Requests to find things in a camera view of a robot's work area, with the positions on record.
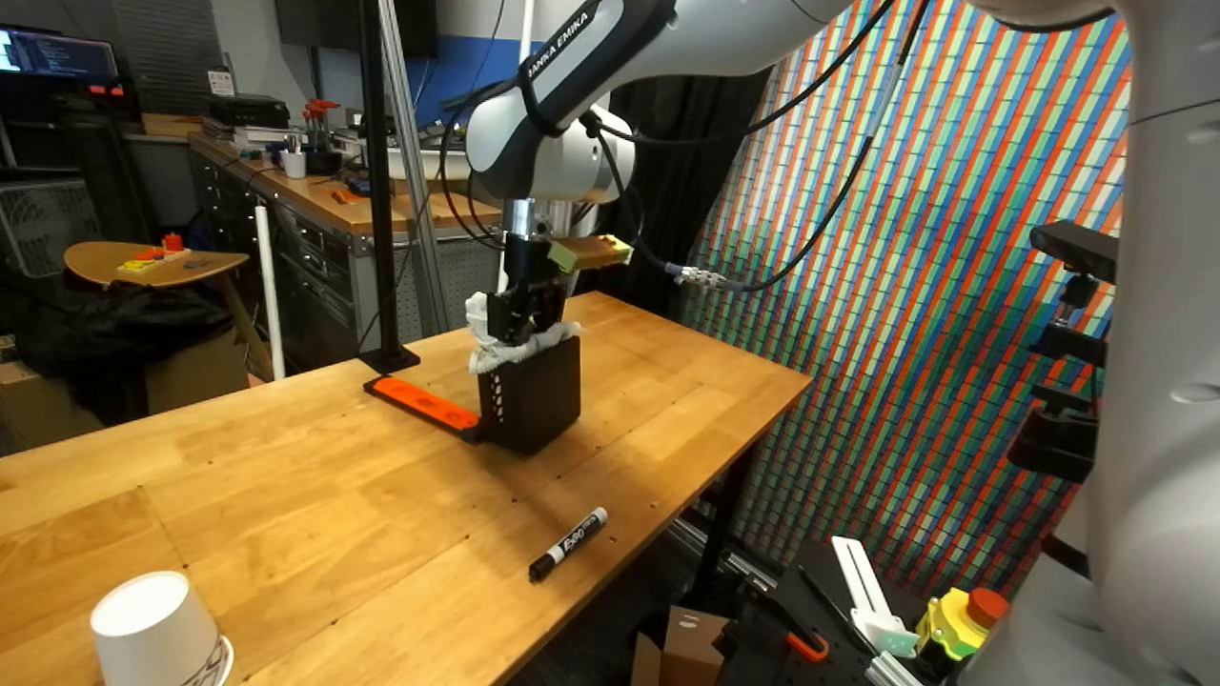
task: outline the machine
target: machine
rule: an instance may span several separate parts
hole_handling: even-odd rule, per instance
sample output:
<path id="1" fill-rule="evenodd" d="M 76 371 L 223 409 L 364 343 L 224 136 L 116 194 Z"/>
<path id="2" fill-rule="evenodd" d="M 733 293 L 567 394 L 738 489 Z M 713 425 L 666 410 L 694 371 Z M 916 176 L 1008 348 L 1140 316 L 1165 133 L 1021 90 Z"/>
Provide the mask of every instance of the machine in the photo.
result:
<path id="1" fill-rule="evenodd" d="M 761 74 L 847 2 L 586 0 L 515 89 L 473 109 L 473 176 L 504 197 L 608 201 L 635 147 L 595 142 L 612 123 L 593 107 L 598 94 L 646 76 Z M 1087 569 L 1038 561 L 1010 622 L 963 682 L 1220 682 L 1220 316 L 1205 305 L 1220 293 L 1220 2 L 971 2 L 1015 29 L 1071 29 L 1116 7 L 1135 89 L 1100 464 L 1060 526 Z M 542 312 L 524 297 L 555 289 L 529 217 L 511 226 L 506 263 L 504 316 L 555 321 L 555 300 Z"/>

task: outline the marker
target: marker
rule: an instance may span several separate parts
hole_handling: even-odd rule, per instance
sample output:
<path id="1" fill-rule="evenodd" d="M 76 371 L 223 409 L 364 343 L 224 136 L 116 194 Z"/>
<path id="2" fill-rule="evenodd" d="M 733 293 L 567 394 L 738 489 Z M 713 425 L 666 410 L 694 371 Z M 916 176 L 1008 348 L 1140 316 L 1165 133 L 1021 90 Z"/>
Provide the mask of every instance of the marker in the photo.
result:
<path id="1" fill-rule="evenodd" d="M 558 544 L 551 544 L 533 563 L 529 563 L 529 582 L 542 582 L 561 561 L 567 561 L 583 542 L 593 542 L 608 526 L 608 507 L 595 507 L 578 531 L 567 531 Z"/>

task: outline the wooden tabletop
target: wooden tabletop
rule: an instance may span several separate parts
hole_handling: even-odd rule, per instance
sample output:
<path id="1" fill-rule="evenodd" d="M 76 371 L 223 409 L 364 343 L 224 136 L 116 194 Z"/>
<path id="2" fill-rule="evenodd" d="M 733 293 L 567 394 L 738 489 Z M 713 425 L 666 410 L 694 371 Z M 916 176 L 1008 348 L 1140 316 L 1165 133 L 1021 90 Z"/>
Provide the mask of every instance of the wooden tabletop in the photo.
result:
<path id="1" fill-rule="evenodd" d="M 154 244 L 82 239 L 65 251 L 65 265 L 96 287 L 134 281 L 149 289 L 175 289 L 231 274 L 248 263 L 243 251 L 175 251 L 162 259 L 140 259 L 149 251 Z"/>
<path id="2" fill-rule="evenodd" d="M 214 164 L 223 164 L 231 176 L 241 176 L 243 182 L 257 182 L 267 194 L 278 194 L 297 215 L 314 217 L 316 226 L 342 227 L 350 235 L 372 235 L 373 231 L 372 197 L 350 194 L 349 182 L 335 180 L 335 176 L 290 180 L 275 164 L 241 160 L 231 142 L 206 136 L 206 133 L 195 133 L 192 147 L 209 157 Z M 452 197 L 447 197 L 443 187 L 431 187 L 428 211 L 431 211 L 431 222 L 435 222 L 439 235 L 443 231 L 461 235 L 457 217 L 469 217 L 469 215 L 477 215 L 486 226 L 496 226 L 504 217 L 500 204 L 473 201 L 473 211 L 469 211 L 469 194 L 452 192 Z M 414 226 L 414 192 L 410 192 L 410 182 L 393 182 L 393 226 L 396 227 Z"/>
<path id="3" fill-rule="evenodd" d="M 233 682 L 500 682 L 604 589 L 808 377 L 604 293 L 578 297 L 583 417 L 533 456 L 364 394 L 364 361 L 0 461 L 0 674 L 96 682 L 92 606 L 185 569 Z M 464 330 L 401 377 L 477 409 Z M 612 522 L 547 582 L 529 561 Z"/>

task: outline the black box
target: black box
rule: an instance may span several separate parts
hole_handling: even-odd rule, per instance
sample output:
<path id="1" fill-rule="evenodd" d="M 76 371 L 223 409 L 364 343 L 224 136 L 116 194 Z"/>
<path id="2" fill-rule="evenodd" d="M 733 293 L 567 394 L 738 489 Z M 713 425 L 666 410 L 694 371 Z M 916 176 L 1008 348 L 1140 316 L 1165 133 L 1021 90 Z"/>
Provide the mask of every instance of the black box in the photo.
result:
<path id="1" fill-rule="evenodd" d="M 481 433 L 515 452 L 539 452 L 581 417 L 581 339 L 481 377 Z"/>

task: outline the white cup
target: white cup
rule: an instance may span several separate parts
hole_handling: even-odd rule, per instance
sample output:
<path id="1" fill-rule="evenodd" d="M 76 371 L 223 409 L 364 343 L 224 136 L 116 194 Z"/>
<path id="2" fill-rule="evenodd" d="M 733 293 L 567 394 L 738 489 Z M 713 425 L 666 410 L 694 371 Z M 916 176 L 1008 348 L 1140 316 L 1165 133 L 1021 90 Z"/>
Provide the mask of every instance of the white cup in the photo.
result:
<path id="1" fill-rule="evenodd" d="M 304 147 L 284 147 L 278 164 L 290 180 L 304 180 Z"/>
<path id="2" fill-rule="evenodd" d="M 107 686 L 224 686 L 233 644 L 185 573 L 119 582 L 92 611 L 92 639 Z"/>

